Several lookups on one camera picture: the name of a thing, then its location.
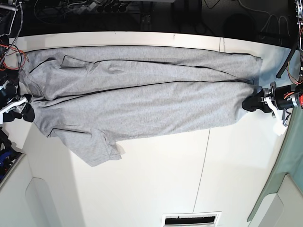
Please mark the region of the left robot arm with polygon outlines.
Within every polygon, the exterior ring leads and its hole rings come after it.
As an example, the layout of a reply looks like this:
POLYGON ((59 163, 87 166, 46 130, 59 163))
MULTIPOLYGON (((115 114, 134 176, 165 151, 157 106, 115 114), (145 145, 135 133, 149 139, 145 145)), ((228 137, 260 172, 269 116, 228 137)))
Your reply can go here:
POLYGON ((298 29, 293 38, 293 46, 282 67, 276 74, 276 78, 280 79, 286 71, 291 85, 277 87, 276 83, 272 82, 270 88, 263 88, 260 92, 242 102, 242 108, 246 111, 253 112, 259 109, 264 113, 272 113, 276 109, 287 110, 303 107, 303 2, 295 0, 294 6, 298 29), (293 77, 289 71, 290 61, 296 50, 299 51, 300 56, 298 78, 293 77))

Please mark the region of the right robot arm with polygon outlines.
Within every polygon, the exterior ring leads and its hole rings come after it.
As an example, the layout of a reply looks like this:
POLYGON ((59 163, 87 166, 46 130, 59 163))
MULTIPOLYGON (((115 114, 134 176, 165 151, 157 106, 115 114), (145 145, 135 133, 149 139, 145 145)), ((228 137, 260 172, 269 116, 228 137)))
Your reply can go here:
POLYGON ((12 122, 22 119, 33 122, 34 110, 31 106, 32 96, 21 94, 19 72, 28 61, 25 52, 20 50, 15 43, 23 27, 23 7, 21 0, 5 0, 0 2, 0 123, 12 122), (13 41, 9 36, 14 26, 16 17, 19 16, 20 24, 13 41), (9 67, 5 59, 10 54, 17 54, 20 60, 16 67, 9 67))

